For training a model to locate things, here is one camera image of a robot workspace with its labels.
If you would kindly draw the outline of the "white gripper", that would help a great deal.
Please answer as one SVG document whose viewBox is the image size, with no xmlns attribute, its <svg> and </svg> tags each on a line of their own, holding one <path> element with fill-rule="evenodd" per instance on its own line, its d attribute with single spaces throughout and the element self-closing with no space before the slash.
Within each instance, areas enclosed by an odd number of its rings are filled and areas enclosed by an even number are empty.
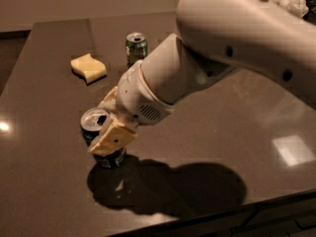
<svg viewBox="0 0 316 237">
<path fill-rule="evenodd" d="M 145 80 L 142 61 L 136 61 L 118 81 L 118 86 L 98 105 L 108 113 L 117 109 L 118 116 L 108 116 L 100 134 L 88 147 L 88 152 L 108 156 L 124 148 L 137 137 L 138 125 L 154 125 L 174 111 L 172 105 L 161 101 Z"/>
</svg>

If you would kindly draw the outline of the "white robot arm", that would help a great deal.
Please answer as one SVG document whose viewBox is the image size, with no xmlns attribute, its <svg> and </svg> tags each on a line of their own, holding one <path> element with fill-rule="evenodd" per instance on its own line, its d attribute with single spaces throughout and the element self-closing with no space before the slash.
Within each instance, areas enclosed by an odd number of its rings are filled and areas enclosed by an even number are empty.
<svg viewBox="0 0 316 237">
<path fill-rule="evenodd" d="M 177 102 L 236 67 L 259 72 L 316 104 L 314 25 L 270 0 L 180 0 L 177 30 L 136 61 L 100 103 L 107 113 L 90 153 L 105 157 L 154 125 Z"/>
</svg>

